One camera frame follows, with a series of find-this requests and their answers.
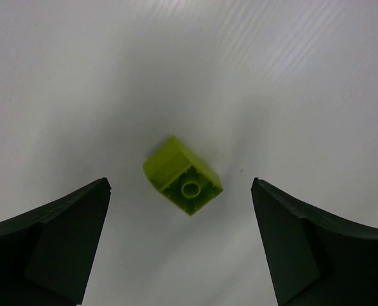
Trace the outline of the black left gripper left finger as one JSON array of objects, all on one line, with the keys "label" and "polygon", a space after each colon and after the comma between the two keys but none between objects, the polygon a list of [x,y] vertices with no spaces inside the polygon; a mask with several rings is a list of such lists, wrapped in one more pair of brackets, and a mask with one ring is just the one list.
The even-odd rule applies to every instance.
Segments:
[{"label": "black left gripper left finger", "polygon": [[100,178],[0,222],[0,305],[81,305],[110,195]]}]

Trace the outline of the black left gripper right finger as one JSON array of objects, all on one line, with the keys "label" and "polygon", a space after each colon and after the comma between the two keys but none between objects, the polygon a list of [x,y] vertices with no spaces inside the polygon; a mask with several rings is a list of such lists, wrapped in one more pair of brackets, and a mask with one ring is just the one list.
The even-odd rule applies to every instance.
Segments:
[{"label": "black left gripper right finger", "polygon": [[378,305],[378,228],[259,178],[251,193],[279,305]]}]

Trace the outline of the lime square lego brick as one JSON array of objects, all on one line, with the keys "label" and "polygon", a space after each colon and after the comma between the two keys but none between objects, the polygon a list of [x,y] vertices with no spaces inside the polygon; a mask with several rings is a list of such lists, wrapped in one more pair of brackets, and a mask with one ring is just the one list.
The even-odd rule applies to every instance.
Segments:
[{"label": "lime square lego brick", "polygon": [[219,175],[176,136],[143,163],[143,171],[157,192],[188,215],[223,192]]}]

